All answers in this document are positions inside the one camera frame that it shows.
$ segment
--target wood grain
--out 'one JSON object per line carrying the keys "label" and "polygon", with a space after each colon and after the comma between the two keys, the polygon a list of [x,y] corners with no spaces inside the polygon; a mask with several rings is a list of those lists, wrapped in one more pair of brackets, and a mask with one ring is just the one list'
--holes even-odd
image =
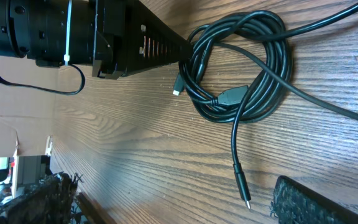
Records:
{"label": "wood grain", "polygon": [[[289,29],[357,1],[142,1],[186,37],[239,11],[276,12]],[[265,58],[260,44],[230,43]],[[298,88],[358,112],[358,13],[290,39]],[[82,191],[117,223],[276,223],[269,205],[275,181],[288,175],[358,213],[358,122],[289,94],[269,118],[241,125],[239,158],[253,210],[239,200],[230,153],[231,124],[205,121],[186,94],[172,95],[177,64],[120,80],[91,78],[77,96],[57,96],[54,171],[84,174]],[[250,84],[260,68],[215,48],[203,86],[215,94]],[[60,70],[59,88],[78,74]]]}

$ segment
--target black cable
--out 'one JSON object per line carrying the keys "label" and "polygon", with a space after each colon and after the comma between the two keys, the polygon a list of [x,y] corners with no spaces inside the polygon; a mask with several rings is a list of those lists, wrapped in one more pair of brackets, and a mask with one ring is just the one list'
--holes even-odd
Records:
{"label": "black cable", "polygon": [[37,87],[37,86],[32,86],[32,85],[11,83],[11,82],[6,81],[5,79],[3,79],[1,76],[0,76],[0,84],[7,85],[7,86],[18,86],[18,87],[33,88],[33,89],[36,89],[36,90],[42,90],[42,91],[46,91],[46,92],[49,92],[49,93],[56,93],[56,94],[61,94],[61,95],[75,95],[75,94],[78,94],[84,88],[84,86],[85,86],[85,76],[84,76],[84,73],[81,71],[81,69],[79,69],[77,66],[71,65],[71,64],[70,64],[70,66],[75,68],[75,69],[77,69],[77,71],[81,75],[81,85],[80,85],[80,88],[77,91],[65,92],[65,91],[50,90],[50,89],[47,89],[47,88],[42,88],[42,87]]}
{"label": "black cable", "polygon": [[[192,58],[179,62],[180,76],[202,117],[215,123],[233,122],[231,149],[234,170],[241,198],[247,202],[249,208],[250,193],[237,156],[236,137],[239,123],[254,123],[270,116],[282,102],[287,90],[323,108],[358,120],[357,113],[319,100],[290,84],[293,57],[292,49],[286,40],[288,37],[330,25],[356,12],[358,3],[325,19],[292,30],[286,30],[282,19],[273,12],[243,12],[203,25],[190,34],[188,41],[192,42],[195,35],[201,32],[199,39],[193,42]],[[261,41],[267,54],[266,63],[240,47],[221,42],[232,34]],[[218,98],[200,87],[214,45],[238,51],[263,69],[240,103],[219,104]]]}

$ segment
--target cable plug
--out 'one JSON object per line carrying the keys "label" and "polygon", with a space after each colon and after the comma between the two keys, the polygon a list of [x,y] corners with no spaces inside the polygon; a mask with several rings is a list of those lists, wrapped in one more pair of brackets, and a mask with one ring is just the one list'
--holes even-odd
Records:
{"label": "cable plug", "polygon": [[246,202],[248,209],[251,209],[251,204],[250,204],[251,194],[249,193],[246,175],[242,171],[242,167],[240,163],[233,164],[233,167],[234,167],[234,174],[236,175],[236,182],[240,191],[241,199],[243,199]]}
{"label": "cable plug", "polygon": [[218,102],[221,106],[233,106],[241,103],[242,98],[248,91],[248,86],[231,88],[219,94]]}
{"label": "cable plug", "polygon": [[173,93],[175,96],[179,96],[180,93],[185,90],[185,82],[183,81],[180,73],[178,73],[177,80],[175,81],[175,84],[173,85]]}

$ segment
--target wooden table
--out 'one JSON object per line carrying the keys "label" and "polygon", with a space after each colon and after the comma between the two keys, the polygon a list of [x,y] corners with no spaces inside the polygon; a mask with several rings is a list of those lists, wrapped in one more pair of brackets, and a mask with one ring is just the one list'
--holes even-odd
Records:
{"label": "wooden table", "polygon": [[[338,12],[358,0],[145,0],[180,35],[233,12],[276,12],[288,28]],[[265,58],[261,44],[229,41]],[[290,39],[293,83],[358,112],[358,13]],[[178,65],[119,80],[91,78],[77,96],[56,96],[53,171],[84,174],[80,189],[117,223],[276,223],[273,188],[287,175],[358,213],[358,122],[289,94],[269,118],[241,125],[239,158],[252,210],[239,200],[230,152],[232,124],[205,121],[189,97],[172,95]],[[215,48],[203,86],[216,94],[250,84],[260,68]],[[79,77],[60,71],[59,87]]]}

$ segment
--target silver plug tip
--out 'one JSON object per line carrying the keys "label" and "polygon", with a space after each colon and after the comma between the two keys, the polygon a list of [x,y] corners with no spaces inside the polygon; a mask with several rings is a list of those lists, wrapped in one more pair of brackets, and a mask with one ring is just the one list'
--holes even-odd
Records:
{"label": "silver plug tip", "polygon": [[247,207],[248,209],[251,209],[251,203],[249,203],[249,201],[246,201]]}

